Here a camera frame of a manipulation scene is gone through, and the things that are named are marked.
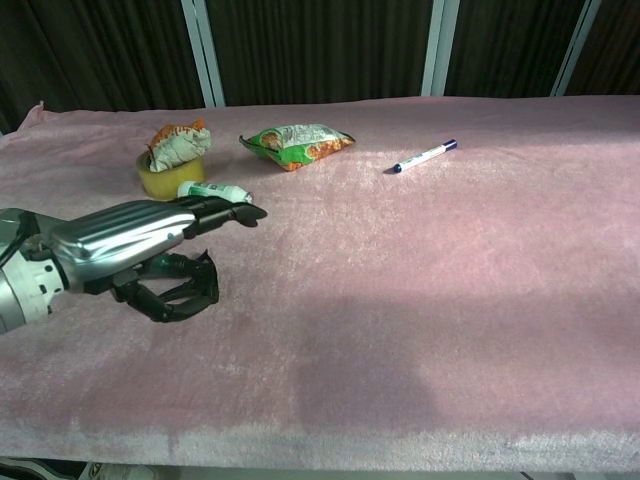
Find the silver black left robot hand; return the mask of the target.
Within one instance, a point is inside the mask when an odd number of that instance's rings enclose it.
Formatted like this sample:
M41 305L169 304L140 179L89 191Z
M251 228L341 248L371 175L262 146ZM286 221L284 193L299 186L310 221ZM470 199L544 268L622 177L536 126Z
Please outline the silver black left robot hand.
M67 291L112 293L154 322L187 320L219 300L208 253L189 258L173 248L229 221L254 228L264 209L220 197L122 203L54 227L47 247Z

